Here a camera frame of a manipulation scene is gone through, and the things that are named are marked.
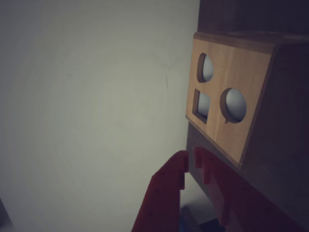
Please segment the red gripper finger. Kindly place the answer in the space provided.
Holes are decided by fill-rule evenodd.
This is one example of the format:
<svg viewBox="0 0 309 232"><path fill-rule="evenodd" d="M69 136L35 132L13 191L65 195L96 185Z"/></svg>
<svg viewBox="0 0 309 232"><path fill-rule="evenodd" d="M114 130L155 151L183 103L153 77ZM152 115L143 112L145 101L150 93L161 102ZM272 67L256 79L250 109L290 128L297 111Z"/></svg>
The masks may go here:
<svg viewBox="0 0 309 232"><path fill-rule="evenodd" d="M210 151L195 147L193 153L219 223L228 232L305 231Z"/></svg>
<svg viewBox="0 0 309 232"><path fill-rule="evenodd" d="M133 232L179 231L180 191L185 188L187 172L188 152L181 150L152 176L132 227Z"/></svg>

